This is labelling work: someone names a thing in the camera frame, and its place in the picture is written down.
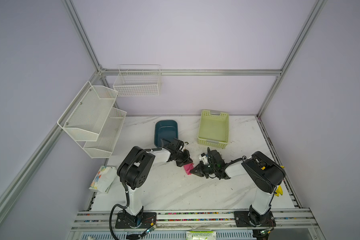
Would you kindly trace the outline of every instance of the aluminum frame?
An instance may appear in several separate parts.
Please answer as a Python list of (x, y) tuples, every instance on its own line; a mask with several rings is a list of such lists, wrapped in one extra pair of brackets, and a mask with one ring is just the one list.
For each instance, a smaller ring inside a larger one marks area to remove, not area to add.
[[(160, 230), (189, 230), (189, 229), (264, 229), (266, 227), (236, 227), (233, 210), (174, 210), (174, 211), (148, 211), (157, 213), (189, 213), (189, 214), (159, 214), (157, 215), (158, 228)], [(231, 212), (229, 214), (192, 214), (197, 212)], [(310, 209), (273, 209), (275, 228), (318, 228), (316, 219)], [(71, 232), (102, 232), (109, 230), (110, 211), (82, 211), (78, 212)], [(227, 218), (229, 220), (202, 220), (180, 221), (181, 219), (193, 218)], [(117, 213), (112, 215), (112, 225), (115, 224)]]
[(287, 73), (296, 55), (298, 54), (298, 51), (300, 50), (302, 44), (304, 43), (304, 40), (307, 38), (307, 35), (312, 28), (312, 25), (316, 21), (317, 17), (319, 16), (326, 2), (327, 0), (316, 0), (316, 3), (312, 7), (312, 10), (308, 15), (307, 20), (305, 21), (297, 39), (295, 40), (291, 50), (289, 51), (286, 60), (284, 61), (283, 67), (281, 68), (282, 72), (280, 76), (276, 77), (271, 89), (269, 90), (266, 98), (264, 99), (263, 104), (260, 107), (260, 110), (257, 114), (259, 117), (261, 117), (264, 114), (265, 109), (267, 108), (268, 104), (271, 102), (276, 90), (279, 88), (281, 81), (283, 80), (285, 74)]
[(326, 240), (320, 228), (309, 228), (312, 239)]
[(55, 124), (48, 136), (39, 145), (22, 170), (0, 197), (0, 226), (21, 197), (22, 192), (43, 163), (45, 157), (48, 156), (49, 152), (56, 144), (61, 132), (62, 129)]
[[(116, 76), (120, 71), (104, 69), (100, 72), (104, 76)], [(280, 76), (282, 72), (280, 69), (161, 69), (160, 71), (162, 76)]]
[(77, 34), (79, 35), (79, 38), (89, 56), (89, 58), (91, 59), (93, 66), (95, 67), (95, 69), (97, 69), (97, 71), (100, 71), (101, 65), (99, 64), (96, 54), (93, 51), (91, 42), (89, 41), (87, 33), (84, 30), (84, 26), (80, 20), (79, 14), (77, 13), (77, 10), (76, 10), (75, 5), (73, 4), (73, 1), (72, 0), (61, 0), (61, 1), (64, 5), (65, 9), (67, 10), (69, 18), (71, 19), (72, 24), (75, 27), (75, 30), (77, 31)]
[[(277, 155), (276, 150), (275, 150), (275, 148), (273, 147), (273, 144), (272, 144), (272, 142), (271, 142), (271, 139), (269, 138), (268, 133), (267, 133), (266, 130), (265, 130), (265, 127), (264, 127), (264, 125), (263, 125), (263, 122), (261, 121), (261, 118), (257, 118), (257, 123), (259, 124), (260, 130), (261, 130), (261, 132), (262, 132), (262, 134), (263, 134), (263, 137), (264, 137), (264, 139), (265, 139), (265, 142), (266, 142), (267, 145), (268, 145), (269, 150), (271, 151), (271, 154), (272, 154), (272, 156), (273, 156), (273, 159), (275, 160), (275, 162), (276, 162), (278, 165), (281, 165), (281, 166), (282, 166), (283, 164), (281, 163), (281, 161), (280, 161), (280, 159), (279, 159), (279, 156)], [(299, 208), (302, 208), (302, 205), (301, 205), (299, 199), (297, 198), (296, 192), (294, 191), (294, 189), (293, 189), (293, 187), (292, 187), (292, 185), (291, 185), (291, 182), (290, 182), (290, 180), (289, 180), (289, 178), (288, 178), (288, 175), (285, 175), (284, 182), (285, 182), (285, 185), (286, 185), (286, 187), (287, 187), (287, 189), (288, 189), (288, 192), (289, 192), (290, 195), (292, 195), (293, 198), (294, 198), (294, 199), (292, 199), (292, 201), (295, 201), (296, 204), (297, 204), (297, 206), (298, 206)]]

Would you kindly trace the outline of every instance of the green plastic basket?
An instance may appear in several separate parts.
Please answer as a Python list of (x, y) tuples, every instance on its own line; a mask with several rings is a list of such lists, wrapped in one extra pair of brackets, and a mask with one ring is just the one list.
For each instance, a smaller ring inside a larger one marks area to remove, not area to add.
[(228, 144), (229, 114), (203, 110), (200, 120), (198, 144), (225, 148)]

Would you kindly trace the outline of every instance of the pink cloth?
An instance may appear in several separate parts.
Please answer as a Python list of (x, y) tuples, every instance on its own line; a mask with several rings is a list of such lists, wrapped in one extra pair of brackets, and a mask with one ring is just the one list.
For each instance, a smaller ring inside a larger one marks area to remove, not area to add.
[(188, 175), (191, 175), (190, 171), (193, 169), (193, 163), (184, 165), (184, 169), (185, 169), (185, 172), (186, 172)]

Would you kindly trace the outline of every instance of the wire basket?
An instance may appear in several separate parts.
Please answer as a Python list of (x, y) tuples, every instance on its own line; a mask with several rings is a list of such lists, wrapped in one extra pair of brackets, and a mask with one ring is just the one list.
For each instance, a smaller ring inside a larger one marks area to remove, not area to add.
[(113, 89), (90, 86), (63, 124), (63, 130), (75, 141), (97, 141), (116, 96)]
[(109, 158), (116, 146), (127, 112), (112, 108), (96, 142), (86, 142), (84, 151), (91, 158)]
[(160, 65), (119, 65), (113, 84), (118, 96), (157, 96), (161, 89)]

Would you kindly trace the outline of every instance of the aluminum rail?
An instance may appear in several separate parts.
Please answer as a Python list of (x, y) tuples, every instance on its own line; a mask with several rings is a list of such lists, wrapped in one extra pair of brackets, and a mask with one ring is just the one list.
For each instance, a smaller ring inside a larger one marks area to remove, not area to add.
[(269, 90), (267, 97), (265, 98), (263, 104), (260, 107), (260, 110), (258, 112), (258, 116), (261, 117), (264, 114), (265, 109), (267, 108), (268, 104), (270, 103), (271, 99), (273, 98), (276, 90), (281, 84), (281, 81), (283, 80), (285, 74), (287, 73), (289, 67), (291, 66), (293, 60), (295, 59), (296, 55), (298, 54), (298, 51), (300, 50), (304, 40), (307, 38), (308, 32), (311, 30), (312, 25), (316, 21), (317, 17), (319, 16), (321, 10), (323, 9), (325, 3), (327, 0), (317, 0), (314, 4), (311, 12), (309, 13), (309, 16), (307, 20), (305, 21), (298, 37), (296, 38), (291, 50), (289, 51), (289, 54), (284, 61), (283, 67), (281, 68), (282, 72), (280, 76), (277, 76), (271, 89)]
[(95, 52), (92, 48), (91, 43), (89, 42), (89, 38), (87, 36), (87, 33), (84, 30), (83, 24), (81, 23), (81, 20), (79, 18), (79, 15), (77, 14), (77, 10), (75, 5), (73, 4), (72, 0), (61, 0), (65, 9), (67, 10), (67, 13), (69, 15), (69, 18), (72, 21), (73, 26), (75, 27), (77, 34), (79, 35), (79, 38), (89, 55), (89, 58), (91, 59), (91, 63), (93, 66), (100, 71), (101, 65), (99, 64), (99, 61), (97, 60), (97, 57), (95, 55)]
[[(234, 211), (235, 210), (174, 210), (152, 212), (160, 213), (157, 215), (156, 223), (158, 224), (158, 228), (155, 231), (189, 230), (191, 228), (212, 230), (261, 229), (261, 227), (236, 227), (233, 214)], [(272, 209), (271, 211), (276, 222), (275, 228), (319, 228), (310, 209)], [(196, 214), (199, 212), (218, 212), (218, 214)], [(108, 231), (109, 214), (110, 211), (78, 212), (75, 222), (72, 225), (71, 232)], [(114, 213), (112, 221), (116, 222), (116, 218), (117, 213)]]
[[(281, 74), (280, 69), (161, 69), (160, 71), (162, 76), (279, 76)], [(103, 76), (119, 74), (118, 69), (103, 69), (100, 72)]]

